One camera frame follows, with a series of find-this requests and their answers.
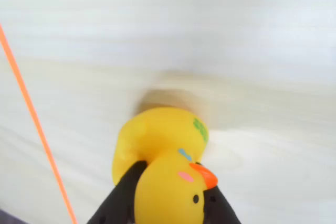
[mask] rubber duck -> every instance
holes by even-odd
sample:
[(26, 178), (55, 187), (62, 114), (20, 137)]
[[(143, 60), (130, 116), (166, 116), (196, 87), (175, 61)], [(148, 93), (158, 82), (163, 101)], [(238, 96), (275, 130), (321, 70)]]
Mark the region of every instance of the rubber duck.
[(193, 113), (147, 110), (119, 132), (115, 188), (88, 224), (240, 224), (201, 163), (208, 129)]

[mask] orange string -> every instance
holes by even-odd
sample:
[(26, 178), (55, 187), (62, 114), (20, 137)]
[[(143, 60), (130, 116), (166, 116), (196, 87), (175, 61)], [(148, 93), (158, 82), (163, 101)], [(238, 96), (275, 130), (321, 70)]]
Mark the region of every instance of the orange string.
[(38, 132), (38, 134), (40, 136), (42, 145), (43, 145), (44, 150), (45, 150), (45, 152), (47, 154), (47, 157), (49, 159), (52, 171), (54, 172), (54, 176), (56, 178), (58, 187), (59, 187), (59, 189), (60, 189), (60, 191), (62, 193), (63, 200), (64, 200), (65, 205), (67, 206), (68, 212), (70, 214), (72, 223), (73, 224), (77, 224), (75, 214), (74, 214), (73, 209), (71, 207), (69, 198), (67, 196), (67, 192), (66, 192), (66, 190), (64, 188), (64, 185), (62, 183), (62, 179), (61, 179), (61, 176), (59, 175), (59, 172), (58, 172), (56, 163), (54, 161), (54, 158), (52, 157), (53, 155), (52, 155), (50, 147), (48, 145), (46, 136), (44, 135), (44, 132), (43, 132), (42, 127), (41, 127), (41, 124), (39, 122), (39, 119), (37, 117), (36, 111), (34, 109), (32, 100), (29, 97), (28, 90), (27, 90), (27, 88), (25, 86), (25, 83), (23, 81), (23, 78), (22, 78), (22, 76), (20, 74), (20, 70), (19, 70), (19, 68), (17, 66), (17, 63), (16, 63), (15, 58), (13, 56), (13, 53), (12, 53), (10, 47), (9, 47), (9, 44), (7, 42), (7, 39), (6, 39), (6, 36), (5, 36), (5, 33), (4, 33), (3, 29), (1, 27), (1, 24), (0, 24), (0, 42), (1, 42), (1, 44), (2, 44), (2, 46), (4, 48), (4, 50), (5, 50), (5, 53), (6, 53), (8, 61), (9, 61), (9, 64), (10, 64), (10, 66), (12, 68), (13, 74), (15, 75), (16, 81), (17, 81), (17, 83), (18, 83), (18, 85), (19, 85), (19, 87), (21, 89), (22, 95), (23, 95), (23, 97), (24, 97), (24, 99), (26, 101), (27, 107), (29, 109), (31, 118), (34, 121), (36, 130), (37, 130), (37, 132)]

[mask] pink cheek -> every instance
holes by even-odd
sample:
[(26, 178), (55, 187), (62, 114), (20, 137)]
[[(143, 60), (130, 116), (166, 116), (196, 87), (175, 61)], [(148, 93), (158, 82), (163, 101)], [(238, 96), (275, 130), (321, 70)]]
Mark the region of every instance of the pink cheek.
[(188, 182), (194, 182), (194, 178), (190, 176), (188, 173), (185, 172), (179, 172), (179, 176), (183, 179), (185, 179)]

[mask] blue marking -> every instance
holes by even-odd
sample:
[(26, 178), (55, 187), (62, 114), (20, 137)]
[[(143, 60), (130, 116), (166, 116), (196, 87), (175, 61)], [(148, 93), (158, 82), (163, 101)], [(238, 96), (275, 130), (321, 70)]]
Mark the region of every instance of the blue marking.
[(192, 162), (191, 156), (189, 156), (188, 154), (186, 154), (186, 152), (182, 148), (178, 149), (178, 152), (181, 153), (183, 156), (185, 156), (187, 160), (189, 160), (190, 162)]

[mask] orange beak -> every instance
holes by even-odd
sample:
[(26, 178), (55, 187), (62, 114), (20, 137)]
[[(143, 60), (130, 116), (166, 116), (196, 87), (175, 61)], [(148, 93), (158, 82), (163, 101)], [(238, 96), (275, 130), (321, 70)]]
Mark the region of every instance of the orange beak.
[(217, 186), (218, 184), (217, 177), (212, 172), (210, 172), (207, 168), (205, 168), (202, 165), (197, 165), (193, 163), (189, 165), (202, 175), (207, 189), (212, 189), (215, 186)]

